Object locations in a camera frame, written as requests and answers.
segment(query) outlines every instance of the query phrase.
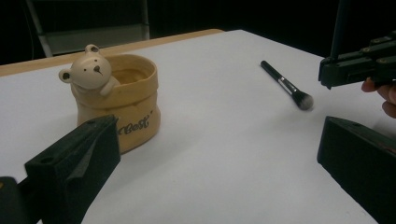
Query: bear figurine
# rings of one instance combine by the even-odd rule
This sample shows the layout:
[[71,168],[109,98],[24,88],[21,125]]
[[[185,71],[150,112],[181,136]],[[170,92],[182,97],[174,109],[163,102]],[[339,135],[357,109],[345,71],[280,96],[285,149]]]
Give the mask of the bear figurine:
[[112,76],[110,62],[95,45],[85,47],[85,55],[75,60],[70,68],[59,72],[59,79],[70,83],[80,93],[96,92],[107,96],[120,83]]

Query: white tabletop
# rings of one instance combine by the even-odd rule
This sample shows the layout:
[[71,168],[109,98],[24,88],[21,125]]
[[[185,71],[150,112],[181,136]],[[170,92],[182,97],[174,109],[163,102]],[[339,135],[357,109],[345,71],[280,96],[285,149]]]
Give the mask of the white tabletop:
[[[159,132],[122,155],[83,223],[375,223],[317,162],[326,116],[396,133],[376,92],[318,82],[322,58],[241,31],[140,49],[158,66]],[[301,111],[260,67],[314,97]],[[76,128],[58,72],[0,78],[0,175]]]

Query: makeup brush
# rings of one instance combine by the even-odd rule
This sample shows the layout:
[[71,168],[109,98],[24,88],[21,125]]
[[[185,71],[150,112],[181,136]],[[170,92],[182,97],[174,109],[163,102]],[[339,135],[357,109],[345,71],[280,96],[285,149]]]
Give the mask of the makeup brush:
[[312,98],[312,96],[297,89],[297,87],[280,75],[268,62],[262,61],[261,65],[262,68],[283,87],[301,110],[312,108],[314,105],[314,98]]

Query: wooden table edge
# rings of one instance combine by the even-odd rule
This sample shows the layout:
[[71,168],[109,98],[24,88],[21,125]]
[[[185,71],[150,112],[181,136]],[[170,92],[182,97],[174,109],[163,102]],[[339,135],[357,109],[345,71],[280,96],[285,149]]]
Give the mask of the wooden table edge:
[[[115,55],[115,54],[120,54],[120,53],[131,51],[131,50],[144,49],[144,48],[153,47],[153,46],[157,46],[157,45],[161,45],[161,44],[172,43],[172,42],[185,40],[185,39],[191,39],[191,38],[204,36],[204,35],[213,35],[213,34],[218,34],[218,33],[222,33],[222,32],[224,32],[224,31],[222,31],[220,29],[207,29],[207,30],[203,30],[203,31],[191,32],[191,33],[186,33],[186,34],[181,34],[181,35],[170,35],[170,36],[161,37],[161,38],[155,38],[155,39],[150,39],[150,40],[134,42],[134,43],[130,43],[130,44],[117,45],[114,47],[104,48],[104,49],[101,49],[101,54],[104,56]],[[55,56],[55,57],[51,57],[51,58],[43,58],[43,59],[32,60],[32,61],[21,62],[21,63],[10,63],[10,64],[5,64],[5,65],[0,65],[0,77],[18,74],[18,73],[22,73],[22,72],[34,71],[34,70],[57,66],[57,65],[62,65],[62,64],[66,64],[66,63],[72,63],[76,58],[78,58],[82,54],[83,54],[83,52],[77,52],[77,53],[65,54],[65,55],[61,55],[61,56]]]

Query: beige pot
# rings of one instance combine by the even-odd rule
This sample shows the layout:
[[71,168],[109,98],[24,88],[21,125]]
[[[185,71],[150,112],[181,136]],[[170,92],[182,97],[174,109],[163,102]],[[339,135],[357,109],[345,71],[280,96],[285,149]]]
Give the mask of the beige pot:
[[72,85],[78,106],[78,125],[89,119],[114,114],[118,118],[120,153],[124,153],[147,142],[160,128],[157,67],[151,60],[137,55],[117,55],[106,59],[111,64],[112,76],[120,85],[107,96],[81,93]]

